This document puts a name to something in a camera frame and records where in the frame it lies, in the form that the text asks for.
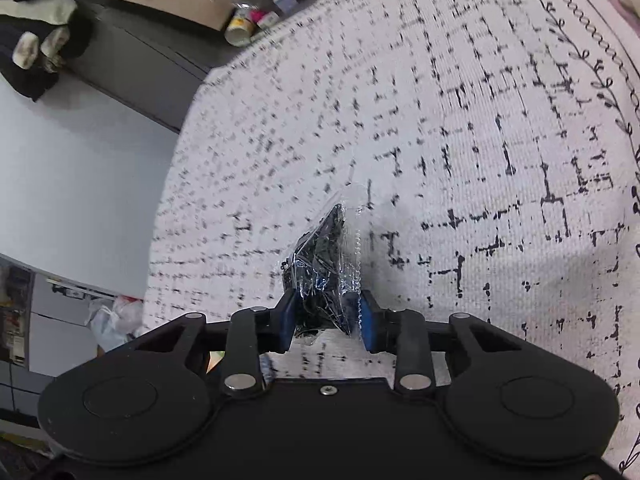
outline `white plastic bag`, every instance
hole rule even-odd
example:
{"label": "white plastic bag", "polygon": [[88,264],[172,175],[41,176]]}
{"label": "white plastic bag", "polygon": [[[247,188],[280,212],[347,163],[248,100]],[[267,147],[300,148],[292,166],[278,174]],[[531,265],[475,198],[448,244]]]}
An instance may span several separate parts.
{"label": "white plastic bag", "polygon": [[125,296],[115,301],[93,300],[89,303],[86,325],[93,332],[98,345],[105,351],[129,342],[142,325],[143,303]]}

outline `screw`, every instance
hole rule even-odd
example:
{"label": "screw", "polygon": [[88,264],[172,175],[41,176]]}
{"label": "screw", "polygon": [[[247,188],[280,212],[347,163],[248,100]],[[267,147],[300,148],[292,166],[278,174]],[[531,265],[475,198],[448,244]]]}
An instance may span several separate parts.
{"label": "screw", "polygon": [[233,391],[253,388],[255,383],[255,377],[249,374],[233,374],[225,379],[225,386]]}
{"label": "screw", "polygon": [[323,395],[335,395],[336,393],[338,393],[338,388],[329,385],[323,386],[322,388],[320,388],[320,393]]}
{"label": "screw", "polygon": [[400,385],[407,390],[424,390],[431,386],[431,379],[422,374],[408,374],[400,379]]}

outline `clear plastic bag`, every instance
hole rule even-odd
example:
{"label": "clear plastic bag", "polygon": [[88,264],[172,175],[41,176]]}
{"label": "clear plastic bag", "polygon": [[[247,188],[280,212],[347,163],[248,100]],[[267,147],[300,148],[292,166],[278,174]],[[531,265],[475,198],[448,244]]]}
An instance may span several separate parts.
{"label": "clear plastic bag", "polygon": [[363,190],[345,186],[334,195],[281,264],[284,289],[295,288],[303,300],[296,336],[313,337],[327,328],[346,335],[357,330]]}

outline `bed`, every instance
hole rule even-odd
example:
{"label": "bed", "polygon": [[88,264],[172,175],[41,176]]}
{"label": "bed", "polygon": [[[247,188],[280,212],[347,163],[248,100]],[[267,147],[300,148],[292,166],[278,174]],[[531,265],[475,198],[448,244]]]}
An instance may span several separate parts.
{"label": "bed", "polygon": [[[618,393],[640,478],[640,40],[607,0],[320,0],[198,90],[156,217],[145,329],[273,306],[333,192],[365,189],[362,286],[465,311]],[[389,377],[324,332],[284,376]]]}

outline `plastic packaging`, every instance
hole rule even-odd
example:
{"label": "plastic packaging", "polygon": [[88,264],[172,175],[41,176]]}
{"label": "plastic packaging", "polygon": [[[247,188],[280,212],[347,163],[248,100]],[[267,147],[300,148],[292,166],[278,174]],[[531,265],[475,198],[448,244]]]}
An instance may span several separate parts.
{"label": "plastic packaging", "polygon": [[258,27],[260,27],[262,30],[268,30],[279,21],[280,21],[279,15],[277,15],[276,12],[271,11],[271,12],[267,12],[263,17],[261,17],[261,19],[256,23],[256,25],[258,25]]}
{"label": "plastic packaging", "polygon": [[89,303],[86,325],[93,332],[101,348],[108,352],[131,341],[142,326],[143,303],[140,300],[119,296],[115,301],[93,300]]}
{"label": "plastic packaging", "polygon": [[293,11],[298,6],[298,1],[297,0],[273,0],[273,3],[284,14],[292,14]]}
{"label": "plastic packaging", "polygon": [[339,328],[353,335],[360,301],[359,186],[345,186],[323,209],[319,220],[288,251],[282,262],[284,289],[303,298],[296,313],[296,336],[316,336]]}

